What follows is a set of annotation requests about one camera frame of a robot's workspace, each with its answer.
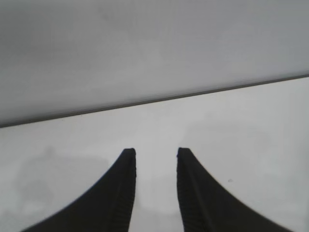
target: black rubber pad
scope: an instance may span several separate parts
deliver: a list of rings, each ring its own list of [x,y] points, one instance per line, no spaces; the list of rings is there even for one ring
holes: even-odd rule
[[[177,193],[185,232],[288,232],[224,189],[188,148],[179,148]]]
[[[79,199],[24,232],[128,232],[135,184],[135,150],[125,149]]]

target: gray wall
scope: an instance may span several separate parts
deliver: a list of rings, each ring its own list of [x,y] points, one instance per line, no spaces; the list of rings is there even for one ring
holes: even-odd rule
[[[306,0],[1,0],[0,124],[308,73]]]
[[[309,79],[0,129],[0,231],[80,196],[125,147],[137,151],[132,232],[180,232],[178,147],[192,149],[262,215],[309,231]]]

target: gray line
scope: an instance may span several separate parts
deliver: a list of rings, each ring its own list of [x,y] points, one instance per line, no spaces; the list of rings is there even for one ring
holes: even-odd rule
[[[120,109],[120,108],[125,108],[125,107],[130,107],[130,106],[150,104],[150,103],[160,102],[160,101],[163,102],[163,101],[169,101],[169,100],[174,100],[174,99],[187,98],[187,97],[198,96],[202,94],[209,94],[209,93],[216,93],[216,92],[228,91],[228,90],[239,89],[239,88],[260,86],[260,85],[272,84],[272,83],[277,83],[277,82],[282,82],[282,81],[290,81],[290,80],[301,79],[301,78],[306,78],[306,77],[309,77],[309,74],[299,75],[299,76],[294,76],[294,77],[280,78],[280,79],[269,80],[269,81],[261,81],[261,82],[256,82],[256,83],[243,84],[243,85],[238,85],[238,86],[233,86],[233,87],[215,88],[211,90],[180,94],[180,95],[176,95],[172,97],[163,97],[163,98],[157,98],[153,100],[137,101],[137,102],[132,102],[132,103],[101,107],[101,108],[96,108],[96,109],[91,109],[91,110],[81,110],[77,112],[55,114],[52,116],[42,116],[42,117],[37,117],[37,118],[34,117],[31,119],[18,120],[16,122],[0,124],[0,129],[6,128],[6,127],[13,127],[13,126],[34,123],[34,122],[43,122],[43,121],[48,121],[48,120],[53,120],[53,119],[58,119],[58,118],[65,118],[65,117],[70,117],[70,116],[77,116],[77,115],[84,115],[84,114],[96,113],[96,112],[107,111],[107,110]]]

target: white surface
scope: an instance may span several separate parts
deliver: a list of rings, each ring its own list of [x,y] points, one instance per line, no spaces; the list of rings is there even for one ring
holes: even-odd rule
[[[17,232],[137,151],[132,232],[179,232],[176,153],[189,147],[236,197],[309,231],[309,79],[0,129],[0,231]]]
[[[307,74],[309,1],[1,0],[0,123]]]

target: white wall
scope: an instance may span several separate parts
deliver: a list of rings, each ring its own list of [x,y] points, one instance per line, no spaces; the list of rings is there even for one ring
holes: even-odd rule
[[[0,129],[0,231],[80,196],[125,147],[137,151],[132,232],[179,232],[176,153],[189,147],[236,197],[309,230],[309,79]]]
[[[308,74],[307,0],[1,0],[0,124]]]

